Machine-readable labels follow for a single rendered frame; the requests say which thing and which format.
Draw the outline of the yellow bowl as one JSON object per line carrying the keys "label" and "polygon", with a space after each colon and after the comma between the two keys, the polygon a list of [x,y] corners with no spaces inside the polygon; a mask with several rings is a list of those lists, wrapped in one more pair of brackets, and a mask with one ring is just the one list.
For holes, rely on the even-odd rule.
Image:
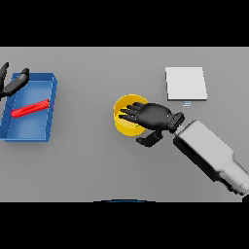
{"label": "yellow bowl", "polygon": [[116,101],[113,107],[115,127],[118,132],[125,136],[138,136],[145,131],[144,127],[120,118],[120,115],[122,114],[121,109],[125,109],[127,105],[132,105],[134,102],[146,104],[147,99],[137,94],[123,95]]}

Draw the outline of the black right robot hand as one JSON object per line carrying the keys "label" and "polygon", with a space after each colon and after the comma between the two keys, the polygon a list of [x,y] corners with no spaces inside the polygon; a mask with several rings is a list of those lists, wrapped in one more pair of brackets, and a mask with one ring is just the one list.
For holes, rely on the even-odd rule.
{"label": "black right robot hand", "polygon": [[147,137],[138,137],[136,142],[151,148],[162,140],[162,132],[168,130],[173,134],[185,120],[182,112],[173,114],[168,108],[157,103],[134,102],[121,109],[119,118],[128,122],[138,124],[152,133]]}

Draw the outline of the blue tray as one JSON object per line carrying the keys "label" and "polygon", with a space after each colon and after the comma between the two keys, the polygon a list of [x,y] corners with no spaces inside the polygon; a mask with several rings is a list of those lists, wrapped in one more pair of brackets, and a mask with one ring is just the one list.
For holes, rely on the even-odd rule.
{"label": "blue tray", "polygon": [[6,98],[0,119],[0,140],[48,142],[56,86],[54,73],[30,73],[29,82]]}

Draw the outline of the red beaker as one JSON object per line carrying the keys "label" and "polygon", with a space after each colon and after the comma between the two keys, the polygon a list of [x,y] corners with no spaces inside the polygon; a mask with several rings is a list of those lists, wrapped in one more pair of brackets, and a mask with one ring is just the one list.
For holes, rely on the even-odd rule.
{"label": "red beaker", "polygon": [[11,112],[12,118],[20,118],[35,112],[39,112],[45,109],[48,109],[50,106],[50,101],[48,99],[32,103],[29,105],[25,105],[23,107],[19,107]]}

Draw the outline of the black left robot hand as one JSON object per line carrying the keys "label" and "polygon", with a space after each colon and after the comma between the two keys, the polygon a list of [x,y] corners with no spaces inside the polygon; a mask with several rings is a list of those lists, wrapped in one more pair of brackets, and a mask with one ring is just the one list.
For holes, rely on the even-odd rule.
{"label": "black left robot hand", "polygon": [[4,85],[8,68],[9,68],[8,62],[5,62],[0,68],[0,100],[3,97],[14,95],[17,91],[23,88],[29,81],[29,69],[24,68],[20,72],[17,78],[9,82],[7,85]]}

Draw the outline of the pale square measuring scale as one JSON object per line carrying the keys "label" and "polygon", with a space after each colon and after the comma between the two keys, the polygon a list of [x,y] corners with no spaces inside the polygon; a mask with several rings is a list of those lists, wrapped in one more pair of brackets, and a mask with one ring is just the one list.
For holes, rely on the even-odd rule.
{"label": "pale square measuring scale", "polygon": [[168,101],[206,101],[207,89],[202,67],[166,67]]}

